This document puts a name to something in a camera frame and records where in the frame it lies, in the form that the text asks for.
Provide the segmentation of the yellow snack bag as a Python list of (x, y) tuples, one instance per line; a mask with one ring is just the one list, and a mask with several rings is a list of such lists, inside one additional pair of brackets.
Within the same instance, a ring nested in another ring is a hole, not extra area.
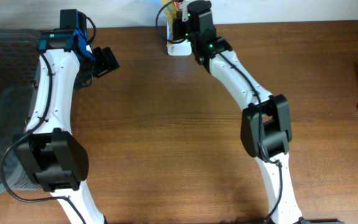
[(177, 8), (177, 1), (179, 0), (160, 0), (161, 6), (170, 3), (163, 9), (166, 17), (169, 19), (181, 19), (181, 12)]

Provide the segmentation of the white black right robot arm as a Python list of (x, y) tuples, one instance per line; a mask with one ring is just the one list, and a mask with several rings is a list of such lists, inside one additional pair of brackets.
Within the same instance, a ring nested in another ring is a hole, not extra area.
[(241, 142), (260, 169), (268, 198), (263, 222), (307, 223), (290, 176), (288, 100), (266, 90), (242, 66), (229, 42), (217, 34), (211, 6), (211, 1), (179, 1), (172, 37), (190, 43), (195, 60), (224, 85), (242, 110)]

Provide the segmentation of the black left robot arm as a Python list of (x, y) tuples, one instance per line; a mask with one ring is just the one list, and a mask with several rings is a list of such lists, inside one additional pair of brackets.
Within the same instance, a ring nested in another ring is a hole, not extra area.
[(34, 108), (25, 127), (8, 148), (30, 181), (57, 200), (71, 223), (106, 223), (87, 184), (89, 158), (73, 137), (73, 92), (90, 86), (120, 67), (109, 47), (92, 48), (91, 19), (76, 9), (60, 11), (58, 28), (41, 34), (36, 51), (40, 76)]

